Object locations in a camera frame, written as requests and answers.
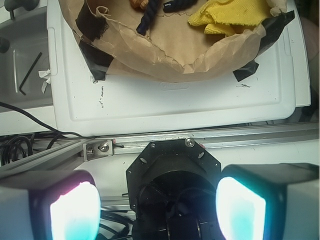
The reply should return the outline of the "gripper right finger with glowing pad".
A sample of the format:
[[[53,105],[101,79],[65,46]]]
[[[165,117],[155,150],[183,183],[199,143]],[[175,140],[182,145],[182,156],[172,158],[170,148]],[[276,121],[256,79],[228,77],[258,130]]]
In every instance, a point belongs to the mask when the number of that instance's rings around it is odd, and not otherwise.
[[[227,240],[318,240],[320,167],[311,163],[230,164],[215,205]]]

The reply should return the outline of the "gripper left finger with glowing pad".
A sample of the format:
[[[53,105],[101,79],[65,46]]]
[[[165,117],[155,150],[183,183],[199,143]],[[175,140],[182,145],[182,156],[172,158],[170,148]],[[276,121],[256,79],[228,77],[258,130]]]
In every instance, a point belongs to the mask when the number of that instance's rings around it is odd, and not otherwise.
[[[94,240],[100,218],[100,195],[85,170],[0,174],[2,240]]]

